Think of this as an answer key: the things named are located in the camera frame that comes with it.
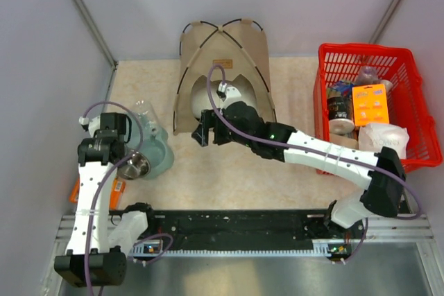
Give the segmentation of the cream fluffy pillow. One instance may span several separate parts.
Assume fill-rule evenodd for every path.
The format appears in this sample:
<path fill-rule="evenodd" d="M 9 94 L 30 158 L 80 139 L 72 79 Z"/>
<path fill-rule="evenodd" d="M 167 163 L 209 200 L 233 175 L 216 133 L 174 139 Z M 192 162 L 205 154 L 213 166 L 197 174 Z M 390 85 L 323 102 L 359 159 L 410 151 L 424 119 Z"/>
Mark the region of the cream fluffy pillow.
<path fill-rule="evenodd" d="M 206 88 L 207 78 L 201 76 L 195 83 L 191 89 L 191 110 L 193 112 L 196 120 L 200 119 L 201 112 L 203 110 L 209 110 L 212 108 Z M 216 94 L 216 90 L 219 87 L 220 80 L 212 81 L 211 83 L 211 93 L 214 99 L 214 102 L 218 108 L 220 108 L 221 100 Z M 243 77 L 242 75 L 238 75 L 233 81 L 227 81 L 229 85 L 236 87 L 244 102 L 252 107 L 257 107 L 257 101 L 253 86 L 250 82 Z"/>

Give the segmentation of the clear plastic bottle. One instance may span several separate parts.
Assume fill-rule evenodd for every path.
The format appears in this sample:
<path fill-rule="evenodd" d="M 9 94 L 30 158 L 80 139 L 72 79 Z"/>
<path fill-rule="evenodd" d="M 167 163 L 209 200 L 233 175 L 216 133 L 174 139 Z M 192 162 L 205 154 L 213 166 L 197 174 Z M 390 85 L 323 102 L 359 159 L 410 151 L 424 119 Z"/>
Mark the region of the clear plastic bottle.
<path fill-rule="evenodd" d="M 161 130 L 160 121 L 149 101 L 140 100 L 135 103 L 134 112 L 142 125 L 144 133 L 156 136 Z"/>

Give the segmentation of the teal double pet bowl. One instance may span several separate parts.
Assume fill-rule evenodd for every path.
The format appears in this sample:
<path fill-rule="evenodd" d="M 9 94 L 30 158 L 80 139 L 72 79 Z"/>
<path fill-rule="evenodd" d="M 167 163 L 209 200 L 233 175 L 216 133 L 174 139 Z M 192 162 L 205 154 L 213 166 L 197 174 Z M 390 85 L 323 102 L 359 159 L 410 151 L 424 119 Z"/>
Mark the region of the teal double pet bowl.
<path fill-rule="evenodd" d="M 144 140 L 137 151 L 149 160 L 151 171 L 142 179 L 155 179 L 173 166 L 174 154 L 168 145 L 168 138 L 168 133 L 162 126 L 159 134 L 155 137 L 144 133 Z"/>

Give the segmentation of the stainless steel bowl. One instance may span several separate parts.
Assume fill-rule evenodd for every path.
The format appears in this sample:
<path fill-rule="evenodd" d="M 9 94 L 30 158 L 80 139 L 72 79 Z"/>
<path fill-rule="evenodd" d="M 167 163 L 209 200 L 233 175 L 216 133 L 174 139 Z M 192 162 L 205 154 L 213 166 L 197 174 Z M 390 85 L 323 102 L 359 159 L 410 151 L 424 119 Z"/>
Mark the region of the stainless steel bowl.
<path fill-rule="evenodd" d="M 147 176 L 150 171 L 149 160 L 140 152 L 131 150 L 130 159 L 118 168 L 117 175 L 124 180 L 136 180 Z"/>

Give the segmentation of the black tent pole crossing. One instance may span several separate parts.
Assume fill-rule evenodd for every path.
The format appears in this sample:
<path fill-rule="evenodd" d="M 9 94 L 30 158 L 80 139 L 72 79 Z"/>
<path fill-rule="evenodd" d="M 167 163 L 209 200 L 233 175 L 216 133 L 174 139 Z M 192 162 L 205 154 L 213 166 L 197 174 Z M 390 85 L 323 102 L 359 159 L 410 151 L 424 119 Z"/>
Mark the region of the black tent pole crossing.
<path fill-rule="evenodd" d="M 238 18 L 221 25 L 194 21 L 181 33 L 179 55 L 178 94 L 213 64 L 221 65 L 227 76 L 245 76 L 257 93 L 271 93 L 268 42 L 255 20 Z"/>

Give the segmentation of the beige fabric pet tent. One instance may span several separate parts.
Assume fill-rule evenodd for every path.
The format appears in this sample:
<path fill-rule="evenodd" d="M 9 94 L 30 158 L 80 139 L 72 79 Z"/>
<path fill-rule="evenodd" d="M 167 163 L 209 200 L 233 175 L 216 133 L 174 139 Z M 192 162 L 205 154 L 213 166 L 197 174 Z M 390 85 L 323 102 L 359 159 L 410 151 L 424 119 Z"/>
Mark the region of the beige fabric pet tent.
<path fill-rule="evenodd" d="M 219 64 L 228 82 L 254 97 L 259 115 L 276 121 L 271 95 L 268 44 L 263 28 L 251 19 L 233 19 L 222 25 L 194 21 L 182 30 L 179 44 L 180 72 L 173 103 L 173 133 L 190 133 L 198 125 L 203 104 L 197 94 L 206 95 L 210 68 Z"/>

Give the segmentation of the black tent pole long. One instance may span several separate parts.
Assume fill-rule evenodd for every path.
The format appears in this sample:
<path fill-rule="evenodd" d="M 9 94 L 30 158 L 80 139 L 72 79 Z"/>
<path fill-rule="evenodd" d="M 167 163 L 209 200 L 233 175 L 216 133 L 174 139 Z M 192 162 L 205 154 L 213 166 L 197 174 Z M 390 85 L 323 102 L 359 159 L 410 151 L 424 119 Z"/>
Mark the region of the black tent pole long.
<path fill-rule="evenodd" d="M 225 69 L 234 70 L 236 57 L 246 63 L 261 79 L 267 93 L 271 92 L 268 41 L 261 25 L 252 19 L 238 18 L 221 25 L 208 21 L 187 24 L 180 35 L 180 75 L 177 93 L 185 76 L 203 55 L 211 51 L 210 62 L 216 61 Z"/>

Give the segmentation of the red plastic basket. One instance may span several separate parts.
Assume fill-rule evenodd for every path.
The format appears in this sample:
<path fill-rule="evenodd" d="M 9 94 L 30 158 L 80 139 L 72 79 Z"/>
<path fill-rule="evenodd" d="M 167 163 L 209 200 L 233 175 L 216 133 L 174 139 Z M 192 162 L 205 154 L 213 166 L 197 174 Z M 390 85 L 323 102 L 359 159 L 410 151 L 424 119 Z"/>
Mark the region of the red plastic basket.
<path fill-rule="evenodd" d="M 409 134 L 406 172 L 442 164 L 443 154 L 435 120 L 429 114 L 422 92 L 422 77 L 409 49 L 376 44 L 321 44 L 313 89 L 316 138 L 330 140 L 327 88 L 340 80 L 354 80 L 362 66 L 376 68 L 377 76 L 393 84 L 388 93 L 390 122 Z"/>

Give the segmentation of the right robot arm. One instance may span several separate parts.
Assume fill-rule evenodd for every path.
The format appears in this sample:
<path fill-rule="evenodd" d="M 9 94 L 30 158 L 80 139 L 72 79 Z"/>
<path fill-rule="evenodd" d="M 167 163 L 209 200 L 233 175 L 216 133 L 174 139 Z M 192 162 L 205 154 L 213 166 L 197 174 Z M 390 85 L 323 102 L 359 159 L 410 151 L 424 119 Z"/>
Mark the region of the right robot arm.
<path fill-rule="evenodd" d="M 265 122 L 244 102 L 222 110 L 203 110 L 191 136 L 205 147 L 210 133 L 216 145 L 235 142 L 263 159 L 312 167 L 358 186 L 356 193 L 329 205 L 323 226 L 331 237 L 342 236 L 371 215 L 398 216 L 406 174 L 392 148 L 384 146 L 376 153 L 339 146 L 290 125 Z"/>

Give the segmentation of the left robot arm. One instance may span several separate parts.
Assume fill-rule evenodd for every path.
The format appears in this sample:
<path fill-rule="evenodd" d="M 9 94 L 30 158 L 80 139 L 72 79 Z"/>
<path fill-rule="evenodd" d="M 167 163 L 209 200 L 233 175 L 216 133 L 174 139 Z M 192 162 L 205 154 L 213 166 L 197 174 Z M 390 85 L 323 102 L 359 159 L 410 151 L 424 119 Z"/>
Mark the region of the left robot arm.
<path fill-rule="evenodd" d="M 54 270 L 76 288 L 119 286 L 126 276 L 127 259 L 139 236 L 152 237 L 157 221 L 147 215 L 147 204 L 122 211 L 110 231 L 110 198 L 117 169 L 128 160 L 126 144 L 132 122 L 127 114 L 102 113 L 93 121 L 80 120 L 90 133 L 78 145 L 79 193 L 74 226 L 65 253 Z"/>

